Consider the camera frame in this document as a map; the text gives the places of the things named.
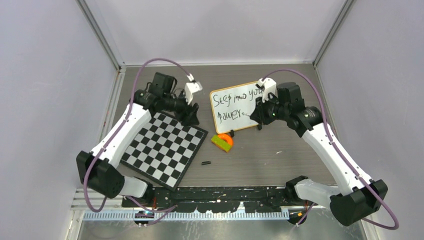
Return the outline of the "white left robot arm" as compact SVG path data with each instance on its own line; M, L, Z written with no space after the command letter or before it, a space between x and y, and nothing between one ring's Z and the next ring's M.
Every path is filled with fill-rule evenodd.
M170 75L155 73L146 89L133 93L124 114L106 137L92 150L81 151L76 157L78 174L83 186L112 199L117 195L134 197L141 207L153 202L149 184L136 177L122 175L117 167L125 150L140 130L156 113L173 112L182 125L197 125L199 105L194 95L202 91L200 82L189 74L189 81L178 96L173 94L177 80Z

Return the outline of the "yellow framed whiteboard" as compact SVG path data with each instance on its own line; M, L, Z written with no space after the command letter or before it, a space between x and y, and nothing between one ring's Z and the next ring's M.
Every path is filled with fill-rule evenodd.
M226 134L230 130L256 125L255 121L242 113L251 115L256 98L260 96L262 91L256 87L256 82L211 91L209 99L216 133Z

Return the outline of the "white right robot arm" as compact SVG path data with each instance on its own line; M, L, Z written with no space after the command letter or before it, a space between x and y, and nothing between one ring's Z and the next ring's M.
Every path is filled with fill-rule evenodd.
M284 196L291 205L309 201L326 207L344 225L353 223L379 210L388 187L383 180L373 180L339 146L339 141L324 122L315 106L306 106L300 87L294 82L276 84L271 78L255 85L262 95L255 99L250 119L260 126L275 120L286 122L316 152L336 181L335 186L321 184L298 176L285 184Z

